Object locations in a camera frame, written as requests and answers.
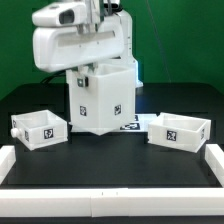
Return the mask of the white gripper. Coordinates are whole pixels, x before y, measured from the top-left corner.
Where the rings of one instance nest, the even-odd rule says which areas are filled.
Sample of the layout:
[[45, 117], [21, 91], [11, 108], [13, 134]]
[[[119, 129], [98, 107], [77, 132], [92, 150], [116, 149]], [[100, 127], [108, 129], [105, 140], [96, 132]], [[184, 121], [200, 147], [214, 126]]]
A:
[[121, 19], [103, 13], [101, 2], [54, 2], [34, 12], [35, 65], [56, 72], [121, 56]]

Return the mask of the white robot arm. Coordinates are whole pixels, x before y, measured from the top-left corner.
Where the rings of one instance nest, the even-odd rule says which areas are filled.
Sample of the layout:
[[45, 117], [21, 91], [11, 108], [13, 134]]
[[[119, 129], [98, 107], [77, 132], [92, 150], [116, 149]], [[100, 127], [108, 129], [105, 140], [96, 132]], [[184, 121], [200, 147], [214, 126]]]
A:
[[132, 18], [112, 0], [60, 0], [32, 14], [33, 55], [38, 69], [94, 73], [102, 64], [136, 71]]

